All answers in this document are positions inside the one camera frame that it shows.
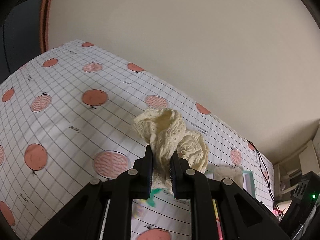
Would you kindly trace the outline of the pomegranate print grid tablecloth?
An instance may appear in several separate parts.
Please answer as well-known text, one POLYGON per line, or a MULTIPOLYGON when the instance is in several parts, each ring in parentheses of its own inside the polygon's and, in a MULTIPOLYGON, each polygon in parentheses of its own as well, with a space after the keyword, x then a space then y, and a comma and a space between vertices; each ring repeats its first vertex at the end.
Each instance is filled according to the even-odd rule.
POLYGON ((16 235, 31 239, 91 179, 131 168, 146 146, 132 120, 148 108, 179 111, 209 147, 207 171, 251 171, 255 198, 273 207, 273 166, 246 139, 143 68, 75 40, 1 70, 1 211, 16 235))

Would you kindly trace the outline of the bag of cotton swabs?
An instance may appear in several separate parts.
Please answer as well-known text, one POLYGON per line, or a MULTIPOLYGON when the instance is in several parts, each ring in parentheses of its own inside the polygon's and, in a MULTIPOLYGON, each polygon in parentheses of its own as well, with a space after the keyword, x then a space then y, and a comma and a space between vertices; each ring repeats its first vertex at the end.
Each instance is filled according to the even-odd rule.
POLYGON ((214 169, 214 180, 222 181, 224 178, 233 180, 240 188, 243 188, 244 177, 239 167, 230 168, 219 166, 214 169))

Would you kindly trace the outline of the orange wooden frame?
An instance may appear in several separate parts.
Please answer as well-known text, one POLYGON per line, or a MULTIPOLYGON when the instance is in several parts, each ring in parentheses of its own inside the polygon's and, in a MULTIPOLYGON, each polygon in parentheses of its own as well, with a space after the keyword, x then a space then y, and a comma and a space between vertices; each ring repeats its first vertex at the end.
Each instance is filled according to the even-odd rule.
POLYGON ((51 0, 41 0, 39 13, 39 44, 40 51, 44 53, 48 50, 48 25, 51 0))

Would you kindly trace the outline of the pink plastic comb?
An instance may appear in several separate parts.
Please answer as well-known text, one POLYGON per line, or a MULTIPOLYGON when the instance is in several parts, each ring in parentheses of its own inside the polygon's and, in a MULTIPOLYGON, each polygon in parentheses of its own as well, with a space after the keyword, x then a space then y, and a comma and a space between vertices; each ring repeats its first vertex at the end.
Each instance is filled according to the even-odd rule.
POLYGON ((217 209, 217 204, 216 204, 215 199, 213 199, 213 206, 214 206, 214 211, 215 211, 215 218, 216 218, 219 240, 223 240, 223 234, 222 234, 222 230, 221 230, 220 219, 219 219, 219 214, 218 214, 218 209, 217 209))

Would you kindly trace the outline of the teal rimmed white tray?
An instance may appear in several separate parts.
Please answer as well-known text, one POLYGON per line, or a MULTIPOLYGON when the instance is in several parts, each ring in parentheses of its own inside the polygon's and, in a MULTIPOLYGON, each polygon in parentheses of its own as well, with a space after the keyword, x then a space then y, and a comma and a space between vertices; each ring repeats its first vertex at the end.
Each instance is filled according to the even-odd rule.
MULTIPOLYGON (((244 177, 243 189, 255 198, 255 185, 253 173, 251 171, 242 171, 244 177)), ((214 179, 214 171, 206 171, 205 175, 209 179, 214 179)))

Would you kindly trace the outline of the green plastic figure toy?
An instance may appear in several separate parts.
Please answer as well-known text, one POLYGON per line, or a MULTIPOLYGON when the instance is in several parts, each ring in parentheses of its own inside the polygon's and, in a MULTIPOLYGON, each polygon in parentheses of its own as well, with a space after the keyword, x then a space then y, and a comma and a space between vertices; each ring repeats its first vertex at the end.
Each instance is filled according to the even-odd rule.
POLYGON ((160 193, 163 189, 152 189, 149 198, 146 200, 146 203, 151 206, 155 207, 155 195, 160 193))

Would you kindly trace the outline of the cream lace scrunchie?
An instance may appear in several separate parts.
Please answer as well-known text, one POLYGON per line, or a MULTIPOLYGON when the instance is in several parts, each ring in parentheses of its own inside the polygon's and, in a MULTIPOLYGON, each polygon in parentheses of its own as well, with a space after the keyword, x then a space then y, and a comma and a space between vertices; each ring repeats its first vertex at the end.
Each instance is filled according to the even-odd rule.
POLYGON ((179 111, 170 108, 146 109, 133 119, 132 127, 153 152, 153 189, 172 193, 169 167, 174 152, 187 160, 190 168, 201 173, 206 171, 209 147, 200 132, 187 129, 179 111))

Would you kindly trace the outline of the white shelf unit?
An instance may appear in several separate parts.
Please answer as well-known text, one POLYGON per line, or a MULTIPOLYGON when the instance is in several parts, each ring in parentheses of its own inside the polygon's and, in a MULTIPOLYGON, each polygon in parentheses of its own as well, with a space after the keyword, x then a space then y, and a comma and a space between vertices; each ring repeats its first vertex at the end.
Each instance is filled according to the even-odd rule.
POLYGON ((274 166, 274 197, 289 199, 298 179, 310 171, 319 175, 319 128, 312 140, 274 166))

